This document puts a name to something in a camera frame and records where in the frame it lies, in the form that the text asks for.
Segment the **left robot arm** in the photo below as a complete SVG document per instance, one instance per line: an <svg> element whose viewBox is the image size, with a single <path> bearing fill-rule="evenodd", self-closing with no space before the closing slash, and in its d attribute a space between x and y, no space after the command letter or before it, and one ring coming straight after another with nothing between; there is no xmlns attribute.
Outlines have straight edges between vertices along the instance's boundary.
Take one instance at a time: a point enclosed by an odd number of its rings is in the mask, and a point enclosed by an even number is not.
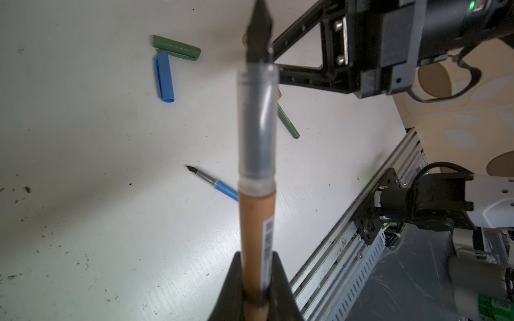
<svg viewBox="0 0 514 321"><path fill-rule="evenodd" d="M211 320L343 320L359 297L376 260L406 225L431 231L476 231L513 226L513 196L486 190L490 176L454 163L420 169L402 187L394 169L384 174L350 209L351 219L332 229L292 282L271 248L273 223L263 232L263 286L248 289L255 265L234 255Z"/></svg>

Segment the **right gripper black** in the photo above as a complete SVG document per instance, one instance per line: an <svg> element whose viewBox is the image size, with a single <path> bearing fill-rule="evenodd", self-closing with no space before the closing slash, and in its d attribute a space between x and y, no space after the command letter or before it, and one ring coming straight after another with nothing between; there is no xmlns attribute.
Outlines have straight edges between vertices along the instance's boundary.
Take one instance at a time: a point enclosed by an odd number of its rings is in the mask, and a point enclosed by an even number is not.
<svg viewBox="0 0 514 321"><path fill-rule="evenodd" d="M411 89L418 64L425 1L317 1L274 40L278 60L314 27L323 66L279 64L279 82L367 98Z"/></svg>

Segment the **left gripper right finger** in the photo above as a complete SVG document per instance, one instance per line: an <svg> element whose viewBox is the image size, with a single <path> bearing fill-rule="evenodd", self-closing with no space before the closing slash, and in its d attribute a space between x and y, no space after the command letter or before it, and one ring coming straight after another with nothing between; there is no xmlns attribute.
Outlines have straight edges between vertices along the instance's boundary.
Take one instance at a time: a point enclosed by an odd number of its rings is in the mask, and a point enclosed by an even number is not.
<svg viewBox="0 0 514 321"><path fill-rule="evenodd" d="M273 252L271 272L268 320L304 321L304 318L295 302L281 259L276 251Z"/></svg>

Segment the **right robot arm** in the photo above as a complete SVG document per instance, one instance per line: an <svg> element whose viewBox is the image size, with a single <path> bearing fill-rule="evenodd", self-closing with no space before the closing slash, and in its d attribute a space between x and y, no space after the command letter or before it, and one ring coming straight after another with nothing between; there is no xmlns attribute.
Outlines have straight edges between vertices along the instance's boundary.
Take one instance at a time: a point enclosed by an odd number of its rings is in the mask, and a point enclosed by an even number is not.
<svg viewBox="0 0 514 321"><path fill-rule="evenodd" d="M319 68L282 65L281 84L367 98L411 93L416 70L459 50L457 64L480 43L513 45L512 1L318 1L274 40L282 56L314 27L321 30Z"/></svg>

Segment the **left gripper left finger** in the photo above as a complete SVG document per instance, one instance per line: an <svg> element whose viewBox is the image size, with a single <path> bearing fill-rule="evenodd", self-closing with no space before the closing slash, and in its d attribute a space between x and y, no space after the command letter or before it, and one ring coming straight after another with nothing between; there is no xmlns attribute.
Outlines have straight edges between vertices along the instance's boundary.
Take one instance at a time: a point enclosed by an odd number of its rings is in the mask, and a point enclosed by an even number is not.
<svg viewBox="0 0 514 321"><path fill-rule="evenodd" d="M212 310L209 321L239 321L244 319L245 299L242 284L241 253L234 254L225 281Z"/></svg>

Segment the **brown pen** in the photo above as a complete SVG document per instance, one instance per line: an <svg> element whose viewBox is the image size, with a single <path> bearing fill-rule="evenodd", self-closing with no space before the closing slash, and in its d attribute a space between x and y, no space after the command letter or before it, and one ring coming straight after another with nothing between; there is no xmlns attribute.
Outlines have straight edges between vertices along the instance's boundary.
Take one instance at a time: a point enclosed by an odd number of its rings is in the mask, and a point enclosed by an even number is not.
<svg viewBox="0 0 514 321"><path fill-rule="evenodd" d="M256 1L246 30L246 59L238 72L241 264L245 320L267 320L276 206L278 68L273 19Z"/></svg>

